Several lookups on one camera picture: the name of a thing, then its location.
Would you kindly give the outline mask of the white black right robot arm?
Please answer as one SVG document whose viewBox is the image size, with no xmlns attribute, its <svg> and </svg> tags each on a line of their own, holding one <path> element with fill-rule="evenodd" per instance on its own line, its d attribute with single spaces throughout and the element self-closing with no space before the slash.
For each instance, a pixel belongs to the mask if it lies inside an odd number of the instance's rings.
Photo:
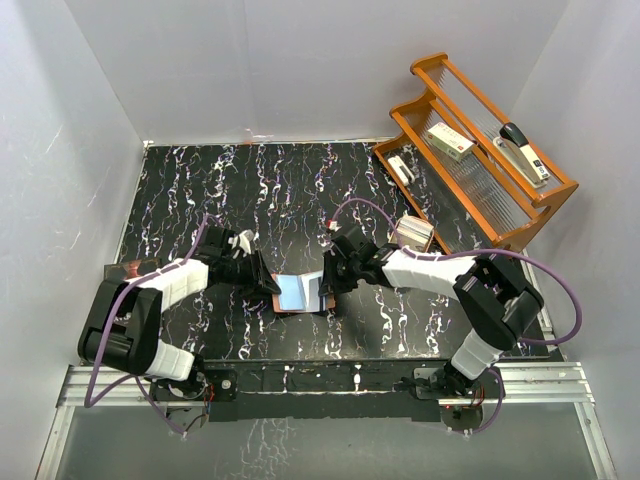
<svg viewBox="0 0 640 480">
<path fill-rule="evenodd" d="M 482 374 L 513 349 L 544 306 L 540 293 L 504 250 L 455 256 L 382 246 L 353 227 L 336 233 L 323 255 L 319 294 L 341 295 L 364 281 L 395 289 L 435 293 L 458 301 L 471 330 L 453 356 L 417 389 L 466 397 Z"/>
</svg>

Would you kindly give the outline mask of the silver credit card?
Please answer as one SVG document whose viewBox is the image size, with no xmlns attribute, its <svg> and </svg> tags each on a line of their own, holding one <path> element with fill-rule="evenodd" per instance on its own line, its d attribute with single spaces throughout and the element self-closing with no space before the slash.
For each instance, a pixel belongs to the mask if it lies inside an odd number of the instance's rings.
<svg viewBox="0 0 640 480">
<path fill-rule="evenodd" d="M 301 277 L 307 312 L 321 312 L 325 309 L 326 297 L 319 294 L 322 282 L 321 272 L 312 272 Z"/>
</svg>

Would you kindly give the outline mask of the pink leather card holder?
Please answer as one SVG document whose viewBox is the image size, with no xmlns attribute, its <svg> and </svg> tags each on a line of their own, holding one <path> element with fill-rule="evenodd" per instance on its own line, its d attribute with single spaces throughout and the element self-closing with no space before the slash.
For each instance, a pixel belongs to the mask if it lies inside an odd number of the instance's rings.
<svg viewBox="0 0 640 480">
<path fill-rule="evenodd" d="M 273 295 L 273 310 L 276 313 L 321 313 L 329 309 L 333 309 L 336 305 L 335 297 L 330 295 L 326 297 L 325 309 L 321 312 L 307 312 L 305 310 L 305 297 L 302 288 L 300 275 L 273 274 L 274 280 L 278 283 L 281 293 Z"/>
</svg>

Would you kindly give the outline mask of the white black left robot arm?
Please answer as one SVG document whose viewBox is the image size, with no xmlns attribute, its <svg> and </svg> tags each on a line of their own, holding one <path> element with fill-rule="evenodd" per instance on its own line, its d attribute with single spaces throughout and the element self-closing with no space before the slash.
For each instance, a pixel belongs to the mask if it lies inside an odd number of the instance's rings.
<svg viewBox="0 0 640 480">
<path fill-rule="evenodd" d="M 171 380 L 182 397 L 194 399 L 207 376 L 196 356 L 160 339 L 163 313 L 187 297 L 216 284 L 240 287 L 249 296 L 281 293 L 253 232 L 201 228 L 186 259 L 129 280 L 106 279 L 96 293 L 78 343 L 86 362 L 99 362 L 135 376 Z"/>
</svg>

